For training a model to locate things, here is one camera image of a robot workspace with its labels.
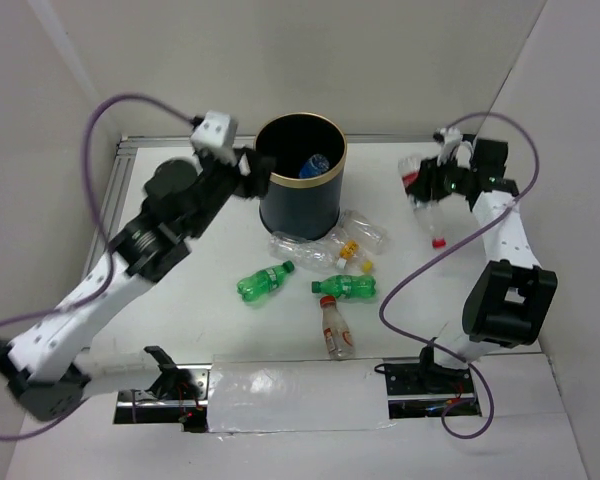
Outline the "red label water bottle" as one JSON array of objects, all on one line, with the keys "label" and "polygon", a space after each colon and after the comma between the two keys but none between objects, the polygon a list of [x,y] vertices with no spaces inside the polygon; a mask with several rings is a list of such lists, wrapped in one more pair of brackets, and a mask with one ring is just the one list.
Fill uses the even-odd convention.
[{"label": "red label water bottle", "polygon": [[[414,185],[419,176],[419,168],[423,159],[422,155],[415,154],[402,158],[398,162],[398,172],[404,189]],[[413,194],[408,192],[406,195],[414,216],[420,228],[428,235],[432,247],[434,249],[445,248],[444,222],[440,205],[432,201],[417,200]]]}]

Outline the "blue label clear bottle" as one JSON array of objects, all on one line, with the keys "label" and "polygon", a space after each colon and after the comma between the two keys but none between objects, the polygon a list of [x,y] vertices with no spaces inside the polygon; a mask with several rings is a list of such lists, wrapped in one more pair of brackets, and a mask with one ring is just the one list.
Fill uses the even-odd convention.
[{"label": "blue label clear bottle", "polygon": [[298,178],[310,179],[321,176],[330,170],[330,162],[321,154],[312,155],[301,167]]}]

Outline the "small red cap bottle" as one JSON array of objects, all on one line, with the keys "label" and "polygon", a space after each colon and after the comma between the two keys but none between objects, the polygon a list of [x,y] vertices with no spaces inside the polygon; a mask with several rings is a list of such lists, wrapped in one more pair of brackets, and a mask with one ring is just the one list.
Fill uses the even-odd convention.
[{"label": "small red cap bottle", "polygon": [[329,357],[346,360],[355,357],[353,338],[347,322],[337,308],[336,299],[327,295],[320,299],[322,331]]}]

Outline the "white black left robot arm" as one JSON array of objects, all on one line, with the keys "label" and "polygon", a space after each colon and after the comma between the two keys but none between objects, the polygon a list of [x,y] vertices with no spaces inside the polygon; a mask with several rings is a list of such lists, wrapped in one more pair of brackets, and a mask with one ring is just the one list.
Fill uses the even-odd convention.
[{"label": "white black left robot arm", "polygon": [[195,160],[173,158],[145,183],[139,214],[108,243],[103,257],[60,305],[11,340],[0,338],[0,374],[12,398],[36,420],[55,421],[86,399],[118,390],[169,397],[196,386],[160,347],[90,363],[85,350],[127,305],[147,293],[190,253],[232,197],[263,198],[273,158],[236,148],[236,165],[206,149]]}]

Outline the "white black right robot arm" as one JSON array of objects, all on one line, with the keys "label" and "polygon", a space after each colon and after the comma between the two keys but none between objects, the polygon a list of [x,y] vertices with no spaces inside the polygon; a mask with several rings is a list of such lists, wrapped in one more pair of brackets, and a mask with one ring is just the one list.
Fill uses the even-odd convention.
[{"label": "white black right robot arm", "polygon": [[515,181],[506,178],[508,145],[471,135],[445,140],[438,155],[401,160],[398,172],[416,218],[433,247],[445,247],[440,202],[463,197],[483,229],[486,266],[465,300],[462,317],[422,349],[416,379],[440,391],[470,363],[499,349],[534,343],[558,286],[533,254],[522,224]]}]

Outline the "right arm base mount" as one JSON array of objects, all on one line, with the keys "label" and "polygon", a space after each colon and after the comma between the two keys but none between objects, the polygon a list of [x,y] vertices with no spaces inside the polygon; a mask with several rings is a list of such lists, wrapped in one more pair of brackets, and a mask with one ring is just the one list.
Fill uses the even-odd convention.
[{"label": "right arm base mount", "polygon": [[471,374],[425,376],[415,362],[383,362],[374,372],[384,378],[391,420],[439,418],[453,404],[448,416],[480,416],[481,408]]}]

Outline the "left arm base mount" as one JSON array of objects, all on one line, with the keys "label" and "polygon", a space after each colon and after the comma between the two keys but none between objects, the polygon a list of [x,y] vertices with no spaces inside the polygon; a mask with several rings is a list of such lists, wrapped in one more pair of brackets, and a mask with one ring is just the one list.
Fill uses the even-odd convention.
[{"label": "left arm base mount", "polygon": [[148,346],[159,375],[144,390],[118,392],[116,425],[179,424],[184,432],[208,431],[211,364],[177,364],[161,347]]}]

